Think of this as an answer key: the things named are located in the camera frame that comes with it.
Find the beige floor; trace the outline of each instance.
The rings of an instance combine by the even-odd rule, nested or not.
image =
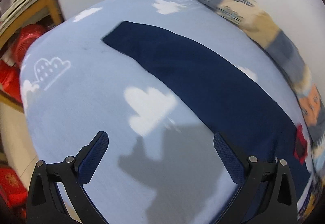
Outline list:
[[[28,189],[38,157],[28,133],[25,115],[0,103],[0,130],[8,163]]]

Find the colorful patchwork blanket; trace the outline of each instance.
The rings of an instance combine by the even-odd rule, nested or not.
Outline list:
[[[325,108],[311,72],[294,43],[254,0],[199,1],[258,43],[278,66],[297,97],[308,127],[315,169],[308,196],[298,216],[303,221],[314,208],[325,183]],[[301,163],[307,155],[306,144],[303,137],[297,137],[293,155]]]

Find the mattress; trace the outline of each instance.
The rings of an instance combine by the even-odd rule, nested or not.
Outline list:
[[[84,188],[109,223],[210,223],[238,188],[207,124],[165,82],[102,41],[123,21],[163,28],[214,51],[302,124],[309,141],[282,74],[235,25],[196,0],[98,3],[33,43],[22,62],[21,94],[46,163],[77,154],[100,130],[108,133],[108,150]],[[310,185],[310,155],[299,170],[298,210]]]

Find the dark blue fabric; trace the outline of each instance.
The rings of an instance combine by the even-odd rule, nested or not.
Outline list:
[[[214,134],[225,133],[260,160],[285,159],[300,198],[310,174],[293,156],[296,127],[242,71],[209,48],[151,25],[122,22],[103,41],[165,83]]]

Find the bed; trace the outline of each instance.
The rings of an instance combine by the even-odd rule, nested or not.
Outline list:
[[[63,161],[106,131],[107,154],[85,190],[108,222],[210,223],[237,190],[214,150],[214,133],[166,82],[103,42],[121,22],[156,26],[205,46],[306,131],[280,71],[235,25],[196,0],[106,0],[43,35],[25,56],[21,93],[38,157]],[[274,159],[277,148],[265,146],[263,137],[250,151],[269,148]],[[310,156],[302,166],[296,162],[299,209],[312,163]]]

